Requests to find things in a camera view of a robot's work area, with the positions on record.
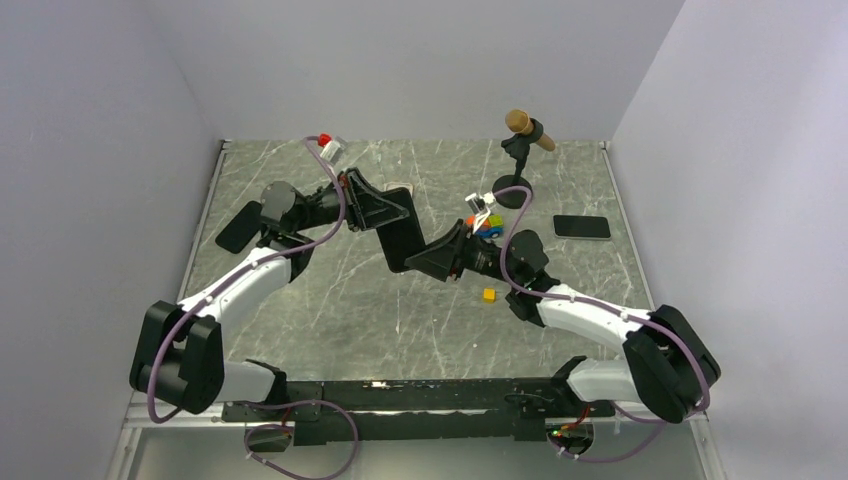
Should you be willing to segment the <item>beige phone case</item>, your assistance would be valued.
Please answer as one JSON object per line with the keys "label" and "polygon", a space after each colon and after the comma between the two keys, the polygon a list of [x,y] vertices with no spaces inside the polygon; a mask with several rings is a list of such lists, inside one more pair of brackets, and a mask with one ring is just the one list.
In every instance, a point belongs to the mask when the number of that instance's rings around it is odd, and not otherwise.
{"label": "beige phone case", "polygon": [[387,183],[384,185],[384,190],[385,190],[385,191],[390,191],[390,190],[394,190],[394,189],[398,189],[398,188],[401,188],[401,189],[404,189],[404,190],[408,191],[411,195],[413,195],[413,194],[414,194],[414,185],[413,185],[413,184],[411,184],[411,183],[405,183],[405,182],[387,182]]}

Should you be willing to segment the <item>black smartphone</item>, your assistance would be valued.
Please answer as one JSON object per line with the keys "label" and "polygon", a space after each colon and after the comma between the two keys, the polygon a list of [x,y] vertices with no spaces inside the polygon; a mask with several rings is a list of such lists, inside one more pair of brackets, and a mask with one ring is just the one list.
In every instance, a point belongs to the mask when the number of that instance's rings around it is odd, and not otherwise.
{"label": "black smartphone", "polygon": [[611,229],[605,217],[553,215],[554,234],[560,238],[609,240]]}

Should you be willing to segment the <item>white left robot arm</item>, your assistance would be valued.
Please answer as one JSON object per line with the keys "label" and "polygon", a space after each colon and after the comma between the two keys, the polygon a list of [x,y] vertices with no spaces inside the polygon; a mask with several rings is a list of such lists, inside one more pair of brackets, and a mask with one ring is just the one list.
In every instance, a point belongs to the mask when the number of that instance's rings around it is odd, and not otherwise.
{"label": "white left robot arm", "polygon": [[129,384],[150,403],[166,402],[200,414],[218,402],[244,402],[264,420],[279,417],[290,400],[286,373],[256,361],[228,361],[224,340],[244,315],[291,284],[308,266],[318,243],[303,231],[374,230],[391,271],[403,267],[399,236],[416,225],[412,193],[379,191],[356,168],[304,195],[285,181],[269,184],[222,230],[217,244],[232,253],[256,243],[245,259],[197,294],[178,303],[158,301],[145,313]]}

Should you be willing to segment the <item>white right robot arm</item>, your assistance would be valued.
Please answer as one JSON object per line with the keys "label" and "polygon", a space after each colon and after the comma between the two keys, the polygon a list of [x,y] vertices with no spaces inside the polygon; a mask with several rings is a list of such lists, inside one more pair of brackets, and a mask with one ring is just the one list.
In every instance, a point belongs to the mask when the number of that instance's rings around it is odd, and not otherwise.
{"label": "white right robot arm", "polygon": [[574,333],[613,349],[615,360],[577,356],[553,376],[553,406],[578,414],[597,401],[639,403],[655,417],[680,423],[705,407],[720,367],[682,312],[662,305],[634,309],[582,294],[545,270],[540,237],[522,230],[504,245],[471,233],[463,221],[442,237],[402,240],[389,255],[406,270],[436,280],[466,271],[503,281],[506,302],[521,321]]}

